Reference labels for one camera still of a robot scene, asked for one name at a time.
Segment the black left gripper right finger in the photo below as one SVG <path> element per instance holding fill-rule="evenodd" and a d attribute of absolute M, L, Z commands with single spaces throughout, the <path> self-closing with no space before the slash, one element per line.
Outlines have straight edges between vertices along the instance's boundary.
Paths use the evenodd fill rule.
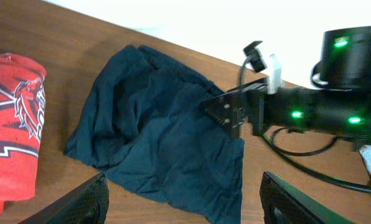
<path fill-rule="evenodd" d="M 260 199 L 265 224 L 353 224 L 271 172 L 264 172 Z"/>

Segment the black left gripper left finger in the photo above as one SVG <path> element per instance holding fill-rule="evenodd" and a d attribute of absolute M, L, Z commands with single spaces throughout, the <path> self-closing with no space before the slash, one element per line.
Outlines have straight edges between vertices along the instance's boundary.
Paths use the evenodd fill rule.
<path fill-rule="evenodd" d="M 97 174 L 20 224 L 103 224 L 108 208 L 106 176 Z"/>

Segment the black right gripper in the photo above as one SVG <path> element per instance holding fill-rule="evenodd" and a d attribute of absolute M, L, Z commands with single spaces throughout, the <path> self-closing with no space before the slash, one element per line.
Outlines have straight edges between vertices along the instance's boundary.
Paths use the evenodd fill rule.
<path fill-rule="evenodd" d="M 298 87 L 279 88 L 269 95 L 262 86 L 244 91 L 244 106 L 257 136 L 271 126 L 281 126 L 371 145 L 371 97 L 366 93 Z M 237 91 L 206 100 L 201 108 L 231 139 L 240 137 L 245 110 Z"/>

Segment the navy blue shorts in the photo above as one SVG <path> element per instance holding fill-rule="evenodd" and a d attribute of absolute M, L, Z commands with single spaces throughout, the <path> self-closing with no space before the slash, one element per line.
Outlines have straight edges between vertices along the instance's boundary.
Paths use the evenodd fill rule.
<path fill-rule="evenodd" d="M 128 45 L 95 79 L 64 155 L 134 194 L 239 223 L 244 141 L 200 106 L 221 93 L 174 58 Z"/>

